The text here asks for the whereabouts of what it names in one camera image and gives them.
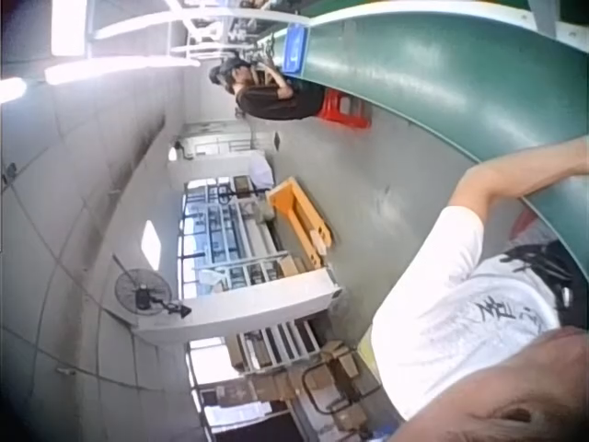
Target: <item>white pillar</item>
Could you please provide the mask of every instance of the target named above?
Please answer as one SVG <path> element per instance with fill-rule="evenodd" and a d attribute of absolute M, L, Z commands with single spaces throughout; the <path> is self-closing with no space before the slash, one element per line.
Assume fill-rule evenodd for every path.
<path fill-rule="evenodd" d="M 154 344 L 251 332 L 326 309 L 340 292 L 327 269 L 301 273 L 184 301 L 192 313 L 181 319 L 166 312 L 139 317 L 133 332 Z"/>

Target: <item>fan guard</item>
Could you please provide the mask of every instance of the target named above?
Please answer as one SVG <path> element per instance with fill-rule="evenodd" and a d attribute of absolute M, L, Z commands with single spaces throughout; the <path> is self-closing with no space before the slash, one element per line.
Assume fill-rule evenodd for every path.
<path fill-rule="evenodd" d="M 121 305 L 135 315 L 152 316 L 165 310 L 172 299 L 172 290 L 159 274 L 148 269 L 131 269 L 117 278 L 115 297 Z M 162 303 L 150 301 L 156 298 Z"/>

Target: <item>black shirt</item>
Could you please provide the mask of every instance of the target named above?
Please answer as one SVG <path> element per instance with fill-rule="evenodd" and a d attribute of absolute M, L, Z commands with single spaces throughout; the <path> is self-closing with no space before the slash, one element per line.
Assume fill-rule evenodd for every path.
<path fill-rule="evenodd" d="M 237 92 L 237 106 L 245 113 L 263 120 L 301 120 L 314 117 L 323 106 L 325 88 L 297 80 L 293 96 L 278 99 L 278 86 L 247 86 Z"/>

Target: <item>green table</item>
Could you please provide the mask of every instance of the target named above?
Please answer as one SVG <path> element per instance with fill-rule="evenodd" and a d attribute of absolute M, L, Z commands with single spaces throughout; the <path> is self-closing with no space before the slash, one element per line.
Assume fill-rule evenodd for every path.
<path fill-rule="evenodd" d="M 282 56 L 282 39 L 274 49 Z M 589 132 L 588 72 L 586 53 L 529 30 L 403 13 L 312 28 L 300 76 L 395 112 L 484 161 Z M 589 179 L 527 201 L 588 275 Z"/>

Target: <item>gray floor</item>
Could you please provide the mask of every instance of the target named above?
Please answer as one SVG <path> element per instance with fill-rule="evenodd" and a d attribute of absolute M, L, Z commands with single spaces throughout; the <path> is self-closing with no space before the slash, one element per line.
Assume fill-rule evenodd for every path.
<path fill-rule="evenodd" d="M 314 118 L 253 125 L 279 133 L 279 151 L 271 155 L 277 182 L 295 176 L 331 228 L 328 264 L 344 292 L 331 306 L 326 334 L 354 345 L 472 163 L 380 109 L 373 109 L 366 131 Z M 501 249 L 521 210 L 518 202 L 498 207 L 486 230 L 485 255 Z M 277 229 L 285 247 L 300 254 L 280 219 Z M 390 422 L 382 396 L 364 404 L 377 425 Z"/>

